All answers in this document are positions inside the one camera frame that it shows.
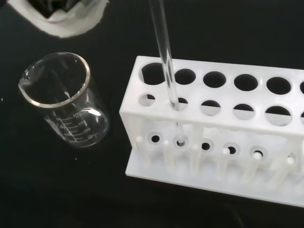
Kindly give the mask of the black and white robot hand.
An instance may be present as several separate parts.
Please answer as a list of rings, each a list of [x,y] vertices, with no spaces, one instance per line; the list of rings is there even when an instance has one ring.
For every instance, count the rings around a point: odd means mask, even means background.
[[[9,0],[8,5],[39,30],[58,38],[70,38],[93,29],[102,19],[108,0],[81,0],[65,12],[57,9],[46,18],[28,0]]]

